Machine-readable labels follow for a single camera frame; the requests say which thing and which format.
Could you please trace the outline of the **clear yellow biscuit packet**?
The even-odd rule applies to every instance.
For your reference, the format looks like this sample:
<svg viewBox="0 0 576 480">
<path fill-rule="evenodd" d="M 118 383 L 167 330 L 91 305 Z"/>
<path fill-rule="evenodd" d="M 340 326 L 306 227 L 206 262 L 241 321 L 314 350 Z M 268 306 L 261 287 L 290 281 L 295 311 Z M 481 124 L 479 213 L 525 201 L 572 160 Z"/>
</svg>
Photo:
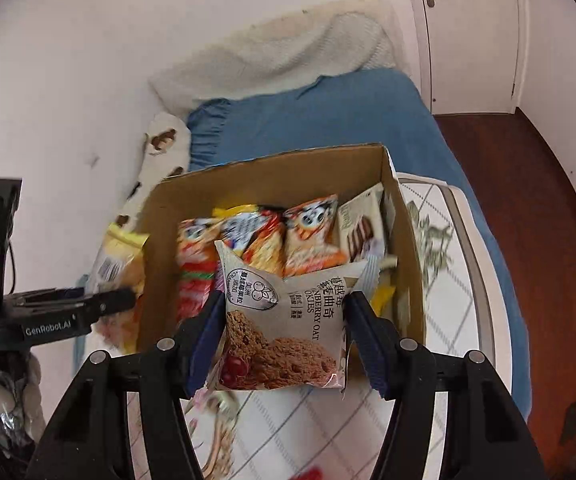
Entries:
<svg viewBox="0 0 576 480">
<path fill-rule="evenodd" d="M 96 332 L 105 342 L 123 354 L 136 352 L 143 311 L 140 297 L 146 281 L 144 247 L 148 238 L 148 234 L 131 232 L 111 223 L 85 285 L 85 291 L 91 295 L 125 288 L 134 292 L 135 299 L 127 308 L 106 304 L 95 324 Z"/>
</svg>

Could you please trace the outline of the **cranberry oat cookie packet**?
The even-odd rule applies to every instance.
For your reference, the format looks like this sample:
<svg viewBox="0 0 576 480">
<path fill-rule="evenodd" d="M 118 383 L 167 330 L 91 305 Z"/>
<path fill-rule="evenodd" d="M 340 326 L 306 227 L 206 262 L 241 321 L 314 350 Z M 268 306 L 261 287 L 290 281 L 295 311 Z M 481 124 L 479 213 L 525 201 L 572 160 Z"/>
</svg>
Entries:
<svg viewBox="0 0 576 480">
<path fill-rule="evenodd" d="M 379 259 L 280 278 L 258 270 L 222 242 L 226 334 L 215 383 L 228 390 L 346 385 L 346 324 L 351 292 L 372 296 Z"/>
</svg>

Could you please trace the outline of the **orange panda snack bag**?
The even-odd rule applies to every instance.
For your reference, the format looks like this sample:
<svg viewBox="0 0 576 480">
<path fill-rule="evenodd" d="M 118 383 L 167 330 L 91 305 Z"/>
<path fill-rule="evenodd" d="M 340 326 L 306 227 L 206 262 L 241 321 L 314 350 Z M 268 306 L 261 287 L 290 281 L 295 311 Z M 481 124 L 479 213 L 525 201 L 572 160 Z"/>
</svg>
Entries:
<svg viewBox="0 0 576 480">
<path fill-rule="evenodd" d="M 337 206 L 338 196 L 331 194 L 284 211 L 285 278 L 342 266 L 348 262 L 346 253 L 330 242 Z"/>
</svg>

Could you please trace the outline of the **cream chocolate biscuit packet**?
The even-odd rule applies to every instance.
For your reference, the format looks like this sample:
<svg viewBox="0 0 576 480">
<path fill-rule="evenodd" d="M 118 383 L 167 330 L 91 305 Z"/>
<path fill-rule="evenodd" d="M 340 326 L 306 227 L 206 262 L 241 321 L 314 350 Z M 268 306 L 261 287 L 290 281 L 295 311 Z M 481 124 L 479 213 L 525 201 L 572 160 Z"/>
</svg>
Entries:
<svg viewBox="0 0 576 480">
<path fill-rule="evenodd" d="M 342 204 L 337 210 L 340 248 L 350 262 L 386 254 L 386 236 L 380 204 L 384 194 L 381 183 L 373 185 Z"/>
</svg>

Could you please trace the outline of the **black orange noodle packet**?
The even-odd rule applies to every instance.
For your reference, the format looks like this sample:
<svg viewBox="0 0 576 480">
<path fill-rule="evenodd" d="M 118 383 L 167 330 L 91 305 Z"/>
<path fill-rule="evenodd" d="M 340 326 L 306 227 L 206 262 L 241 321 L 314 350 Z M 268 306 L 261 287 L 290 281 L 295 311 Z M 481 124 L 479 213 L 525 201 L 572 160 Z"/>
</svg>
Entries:
<svg viewBox="0 0 576 480">
<path fill-rule="evenodd" d="M 214 208 L 222 221 L 220 240 L 237 257 L 258 270 L 284 275 L 284 224 L 282 216 L 259 205 Z"/>
</svg>

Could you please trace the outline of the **red white snack packet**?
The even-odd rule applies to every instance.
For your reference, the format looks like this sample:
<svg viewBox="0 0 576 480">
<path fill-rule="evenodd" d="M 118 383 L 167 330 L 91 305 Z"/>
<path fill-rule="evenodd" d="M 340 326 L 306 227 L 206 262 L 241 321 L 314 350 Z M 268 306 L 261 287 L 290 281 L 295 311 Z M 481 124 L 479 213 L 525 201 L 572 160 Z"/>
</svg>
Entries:
<svg viewBox="0 0 576 480">
<path fill-rule="evenodd" d="M 295 476 L 290 478 L 290 480 L 323 480 L 323 479 L 324 474 L 319 466 L 313 466 L 308 469 L 305 469 L 304 471 L 301 471 L 300 474 L 296 474 Z"/>
</svg>

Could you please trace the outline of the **colourful candy balls bag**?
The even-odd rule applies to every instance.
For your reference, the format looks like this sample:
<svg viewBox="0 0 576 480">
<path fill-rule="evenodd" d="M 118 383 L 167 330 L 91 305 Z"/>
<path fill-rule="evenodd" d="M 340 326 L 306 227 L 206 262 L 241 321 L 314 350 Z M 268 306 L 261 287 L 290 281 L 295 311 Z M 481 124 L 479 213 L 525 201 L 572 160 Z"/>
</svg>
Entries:
<svg viewBox="0 0 576 480">
<path fill-rule="evenodd" d="M 396 287 L 394 285 L 379 284 L 377 286 L 369 304 L 380 318 L 388 318 L 391 315 L 395 292 Z"/>
</svg>

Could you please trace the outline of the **bear print pillow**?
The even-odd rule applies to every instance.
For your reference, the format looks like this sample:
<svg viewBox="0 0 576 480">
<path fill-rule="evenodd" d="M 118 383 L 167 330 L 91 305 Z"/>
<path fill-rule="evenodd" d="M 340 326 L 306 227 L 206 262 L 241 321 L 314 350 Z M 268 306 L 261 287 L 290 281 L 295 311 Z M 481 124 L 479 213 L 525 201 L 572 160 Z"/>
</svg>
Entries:
<svg viewBox="0 0 576 480">
<path fill-rule="evenodd" d="M 145 133 L 143 163 L 136 183 L 114 222 L 125 231 L 135 231 L 140 212 L 150 192 L 164 179 L 189 170 L 192 134 L 180 118 L 158 113 Z"/>
</svg>

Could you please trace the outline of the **white patterned tablecloth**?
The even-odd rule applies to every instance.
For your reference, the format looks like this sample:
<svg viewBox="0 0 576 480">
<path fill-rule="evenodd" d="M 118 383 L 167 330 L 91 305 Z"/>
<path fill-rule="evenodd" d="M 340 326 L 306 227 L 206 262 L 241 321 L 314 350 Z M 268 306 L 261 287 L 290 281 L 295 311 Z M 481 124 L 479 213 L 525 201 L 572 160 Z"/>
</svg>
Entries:
<svg viewBox="0 0 576 480">
<path fill-rule="evenodd" d="M 478 349 L 512 382 L 506 304 L 492 259 L 460 188 L 400 174 L 422 252 L 426 347 L 463 356 Z M 200 390 L 182 404 L 208 479 L 290 479 L 319 466 L 324 479 L 367 479 L 393 405 L 369 387 L 352 356 L 344 390 Z"/>
</svg>

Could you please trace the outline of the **blue green milk carton box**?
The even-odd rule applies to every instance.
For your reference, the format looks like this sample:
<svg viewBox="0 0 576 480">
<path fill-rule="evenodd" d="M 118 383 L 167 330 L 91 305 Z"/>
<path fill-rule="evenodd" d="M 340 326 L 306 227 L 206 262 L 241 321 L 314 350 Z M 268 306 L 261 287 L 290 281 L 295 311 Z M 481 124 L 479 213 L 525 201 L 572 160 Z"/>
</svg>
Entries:
<svg viewBox="0 0 576 480">
<path fill-rule="evenodd" d="M 380 183 L 388 247 L 399 259 L 392 320 L 400 333 L 426 340 L 422 276 L 414 229 L 387 148 L 381 144 L 312 148 L 231 162 L 169 177 L 149 194 L 137 221 L 147 234 L 145 288 L 136 348 L 144 350 L 176 326 L 177 227 L 216 208 L 256 205 L 284 211 L 335 194 L 340 203 Z"/>
</svg>

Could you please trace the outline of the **white pillow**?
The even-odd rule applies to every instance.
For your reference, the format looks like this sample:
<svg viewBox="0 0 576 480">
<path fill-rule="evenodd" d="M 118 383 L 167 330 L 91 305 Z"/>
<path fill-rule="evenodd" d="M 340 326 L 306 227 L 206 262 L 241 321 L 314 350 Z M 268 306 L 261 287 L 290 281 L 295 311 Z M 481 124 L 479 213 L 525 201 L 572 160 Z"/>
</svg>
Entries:
<svg viewBox="0 0 576 480">
<path fill-rule="evenodd" d="M 337 0 L 234 32 L 155 74 L 150 84 L 168 112 L 186 119 L 214 99 L 274 94 L 372 68 L 410 73 L 392 4 Z"/>
</svg>

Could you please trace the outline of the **blue bed sheet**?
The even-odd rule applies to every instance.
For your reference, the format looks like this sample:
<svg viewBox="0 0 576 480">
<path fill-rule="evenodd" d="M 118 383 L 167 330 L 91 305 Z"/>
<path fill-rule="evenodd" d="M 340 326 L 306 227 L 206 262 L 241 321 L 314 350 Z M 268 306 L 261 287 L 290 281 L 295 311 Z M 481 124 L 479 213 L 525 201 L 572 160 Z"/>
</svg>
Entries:
<svg viewBox="0 0 576 480">
<path fill-rule="evenodd" d="M 396 169 L 460 188 L 506 304 L 512 397 L 524 416 L 530 414 L 528 330 L 506 261 L 462 167 L 410 78 L 398 70 L 376 68 L 320 77 L 303 88 L 276 94 L 212 99 L 193 110 L 186 125 L 192 134 L 190 166 L 195 170 L 307 148 L 379 143 L 388 148 Z"/>
</svg>

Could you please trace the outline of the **white door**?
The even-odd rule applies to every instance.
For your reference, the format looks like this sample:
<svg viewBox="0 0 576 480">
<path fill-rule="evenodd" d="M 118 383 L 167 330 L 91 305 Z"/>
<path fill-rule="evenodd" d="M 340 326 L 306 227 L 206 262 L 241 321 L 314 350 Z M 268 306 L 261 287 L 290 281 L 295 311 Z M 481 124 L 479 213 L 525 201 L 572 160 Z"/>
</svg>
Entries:
<svg viewBox="0 0 576 480">
<path fill-rule="evenodd" d="M 436 115 L 506 114 L 522 78 L 523 0 L 410 0 L 422 96 Z"/>
</svg>

